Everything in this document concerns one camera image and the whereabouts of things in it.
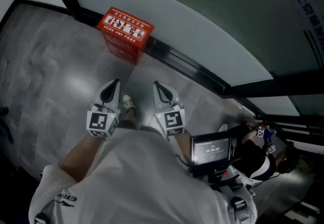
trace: gray marble floor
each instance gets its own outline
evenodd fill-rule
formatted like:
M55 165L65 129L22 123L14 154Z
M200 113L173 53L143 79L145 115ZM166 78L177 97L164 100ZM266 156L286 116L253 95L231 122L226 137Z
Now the gray marble floor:
M211 133L251 115L199 84L144 55L134 67L108 50L100 31L72 17L18 5L0 33L0 106L14 144L1 150L34 177L47 164L58 164L86 135L86 113L95 91L119 78L131 93L138 124L152 125L152 84L159 80L179 91L193 135Z

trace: red box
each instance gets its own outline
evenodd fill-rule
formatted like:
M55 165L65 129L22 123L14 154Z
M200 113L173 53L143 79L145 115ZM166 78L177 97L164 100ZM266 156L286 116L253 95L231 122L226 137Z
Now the red box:
M136 65L154 26L111 7L97 25L115 56Z

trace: person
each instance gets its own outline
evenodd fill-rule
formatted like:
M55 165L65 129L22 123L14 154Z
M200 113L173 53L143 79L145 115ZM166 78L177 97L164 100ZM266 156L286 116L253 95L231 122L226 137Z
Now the person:
M30 223L231 223L225 196L192 178L159 131L136 130L129 94L123 106L111 138L86 136L60 167L44 168ZM255 204L244 199L255 223Z
M295 155L287 160L286 151L281 151L276 158L272 154L255 144L257 130L250 125L240 125L228 130L237 139L235 157L238 158L232 165L248 178L265 181L274 173L286 173L291 167L282 167L284 162L291 161L291 166L296 165Z

